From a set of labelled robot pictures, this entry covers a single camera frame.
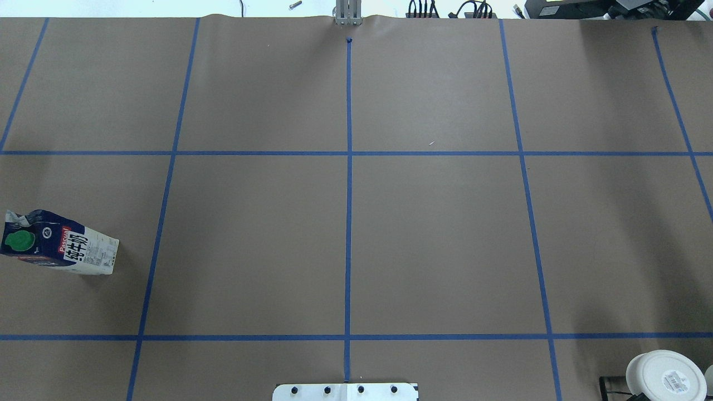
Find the blue white milk carton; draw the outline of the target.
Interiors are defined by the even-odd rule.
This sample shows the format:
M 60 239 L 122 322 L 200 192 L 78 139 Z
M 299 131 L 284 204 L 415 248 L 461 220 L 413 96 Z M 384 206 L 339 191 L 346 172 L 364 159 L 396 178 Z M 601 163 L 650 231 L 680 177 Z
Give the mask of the blue white milk carton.
M 46 210 L 5 213 L 2 254 L 36 266 L 108 276 L 114 272 L 119 244 L 118 239 Z

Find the white cup upside down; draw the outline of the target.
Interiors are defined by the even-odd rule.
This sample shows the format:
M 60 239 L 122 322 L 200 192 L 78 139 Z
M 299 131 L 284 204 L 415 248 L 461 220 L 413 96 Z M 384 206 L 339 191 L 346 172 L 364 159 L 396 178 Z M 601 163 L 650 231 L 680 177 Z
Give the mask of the white cup upside down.
M 626 368 L 632 394 L 649 400 L 705 400 L 708 386 L 700 368 L 680 353 L 654 350 L 637 355 Z

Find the aluminium frame post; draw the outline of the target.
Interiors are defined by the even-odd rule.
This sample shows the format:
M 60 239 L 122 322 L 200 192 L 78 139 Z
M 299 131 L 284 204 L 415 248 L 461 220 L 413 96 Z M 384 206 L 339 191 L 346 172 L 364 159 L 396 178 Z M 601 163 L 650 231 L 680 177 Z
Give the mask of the aluminium frame post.
M 361 0 L 337 0 L 333 10 L 337 26 L 360 26 L 363 23 Z

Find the white metal base plate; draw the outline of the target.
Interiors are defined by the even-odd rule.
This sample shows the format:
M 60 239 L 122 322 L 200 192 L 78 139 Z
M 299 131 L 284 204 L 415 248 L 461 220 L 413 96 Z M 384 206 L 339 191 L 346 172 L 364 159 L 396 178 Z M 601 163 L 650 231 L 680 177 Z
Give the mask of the white metal base plate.
M 419 391 L 411 383 L 283 384 L 272 400 L 419 400 Z

